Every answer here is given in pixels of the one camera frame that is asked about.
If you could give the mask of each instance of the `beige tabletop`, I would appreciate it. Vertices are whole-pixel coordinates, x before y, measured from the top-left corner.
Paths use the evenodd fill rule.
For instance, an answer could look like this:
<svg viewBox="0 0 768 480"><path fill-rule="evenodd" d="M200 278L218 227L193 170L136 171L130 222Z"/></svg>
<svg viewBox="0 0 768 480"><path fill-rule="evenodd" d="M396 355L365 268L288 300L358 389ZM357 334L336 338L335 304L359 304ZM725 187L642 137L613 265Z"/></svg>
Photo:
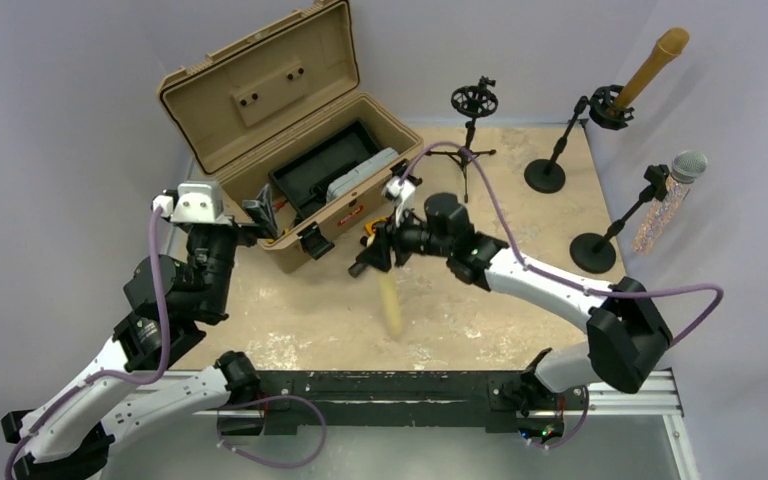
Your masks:
<svg viewBox="0 0 768 480"><path fill-rule="evenodd" d="M429 145L462 142L463 128L417 128ZM603 233L610 224L584 131L576 127L560 163L567 175L558 193L529 188L523 169L552 152L562 128L479 128L474 150L523 253L584 274L569 256L570 241L583 232ZM416 206L437 192L462 199L463 177L445 156L425 157L416 169L425 181ZM469 215L476 228L505 239L481 178L469 167ZM369 219L389 214L383 207ZM202 369L225 351L242 350L258 369L288 370L484 370L522 369L546 347L583 341L566 321L522 300L459 282L440 258L414 255L397 271L403 332L391 338L383 320L376 272L358 279L346 269L361 250L359 225L335 248L287 275L258 248L237 250L227 311L230 318L201 326L208 336L174 368ZM621 260L596 278L619 280Z"/></svg>

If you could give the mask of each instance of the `open case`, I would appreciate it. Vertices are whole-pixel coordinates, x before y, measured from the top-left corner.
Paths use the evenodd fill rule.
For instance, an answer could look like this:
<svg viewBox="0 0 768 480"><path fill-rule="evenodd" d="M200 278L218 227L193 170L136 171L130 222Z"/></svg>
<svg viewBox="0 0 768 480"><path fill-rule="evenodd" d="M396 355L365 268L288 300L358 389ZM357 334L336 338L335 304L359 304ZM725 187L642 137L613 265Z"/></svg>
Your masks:
<svg viewBox="0 0 768 480"><path fill-rule="evenodd" d="M158 89L199 168L222 186L226 212L245 218L240 203L267 183L286 203L283 234L261 241L284 272L322 257L375 211L393 170L422 149L419 135L357 91L359 80L348 2L317 0L170 74ZM396 154L377 173L322 199L329 181L387 148Z"/></svg>

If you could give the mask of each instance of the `lid panel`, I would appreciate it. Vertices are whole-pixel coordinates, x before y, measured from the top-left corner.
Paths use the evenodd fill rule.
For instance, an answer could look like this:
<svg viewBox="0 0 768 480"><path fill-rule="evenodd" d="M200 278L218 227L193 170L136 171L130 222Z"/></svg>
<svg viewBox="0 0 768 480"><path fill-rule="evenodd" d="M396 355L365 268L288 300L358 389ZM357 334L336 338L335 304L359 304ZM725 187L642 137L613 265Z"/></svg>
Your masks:
<svg viewBox="0 0 768 480"><path fill-rule="evenodd" d="M216 172L357 87L348 3L318 5L164 80L161 104L202 171Z"/></svg>

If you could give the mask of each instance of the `white wall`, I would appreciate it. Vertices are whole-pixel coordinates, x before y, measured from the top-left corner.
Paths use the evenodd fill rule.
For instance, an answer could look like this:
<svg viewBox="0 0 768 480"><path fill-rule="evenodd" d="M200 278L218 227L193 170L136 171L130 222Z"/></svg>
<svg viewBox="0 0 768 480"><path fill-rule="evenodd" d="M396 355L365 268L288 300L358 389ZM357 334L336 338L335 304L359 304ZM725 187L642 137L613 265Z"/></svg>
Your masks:
<svg viewBox="0 0 768 480"><path fill-rule="evenodd" d="M133 18L0 1L0 417L50 398L128 312L151 197L183 175ZM0 433L0 472L8 452Z"/></svg>
<svg viewBox="0 0 768 480"><path fill-rule="evenodd" d="M721 307L671 352L703 478L768 478L768 4L660 1L617 81L667 28L691 40L635 102L621 132L588 132L611 212L627 209L647 164L683 149L710 160L650 256L620 236L627 270L652 287L725 287ZM673 331L708 298L658 301Z"/></svg>
<svg viewBox="0 0 768 480"><path fill-rule="evenodd" d="M168 69L221 47L310 0L133 0ZM613 80L655 0L352 0L361 89L412 123L465 121L451 92L498 81L487 123L559 122ZM594 51L591 45L598 45Z"/></svg>

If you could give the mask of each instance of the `microphone grille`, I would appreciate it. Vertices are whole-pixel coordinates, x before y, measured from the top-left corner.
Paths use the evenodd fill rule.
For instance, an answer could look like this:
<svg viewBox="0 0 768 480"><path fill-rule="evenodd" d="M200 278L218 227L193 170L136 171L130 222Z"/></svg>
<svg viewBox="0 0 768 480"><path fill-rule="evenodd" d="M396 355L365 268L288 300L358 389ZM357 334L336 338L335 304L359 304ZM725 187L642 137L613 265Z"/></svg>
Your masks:
<svg viewBox="0 0 768 480"><path fill-rule="evenodd" d="M693 183L705 173L708 159L702 152L685 150L673 160L672 177L681 183Z"/></svg>

